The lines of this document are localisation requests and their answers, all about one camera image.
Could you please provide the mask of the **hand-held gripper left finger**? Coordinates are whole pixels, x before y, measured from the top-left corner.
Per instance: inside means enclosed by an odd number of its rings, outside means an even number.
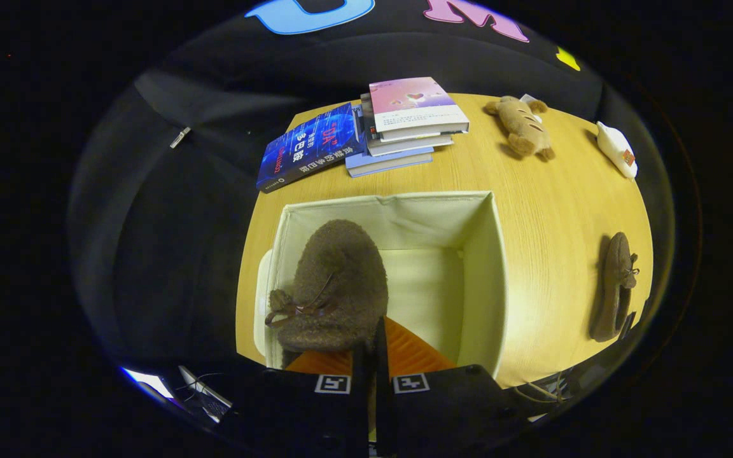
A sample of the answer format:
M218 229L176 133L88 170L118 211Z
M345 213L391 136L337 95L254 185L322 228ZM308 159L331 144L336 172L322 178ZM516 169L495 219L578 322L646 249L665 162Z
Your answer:
M367 457L370 356L356 346L351 374L266 368L232 378L230 440L256 457Z

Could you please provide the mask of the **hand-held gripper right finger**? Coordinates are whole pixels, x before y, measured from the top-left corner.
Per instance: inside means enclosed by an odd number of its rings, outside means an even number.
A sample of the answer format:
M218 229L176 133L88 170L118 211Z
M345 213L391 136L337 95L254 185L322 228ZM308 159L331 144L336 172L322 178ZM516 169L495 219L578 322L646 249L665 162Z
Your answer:
M390 377L383 320L374 343L378 455L494 457L533 426L483 366Z

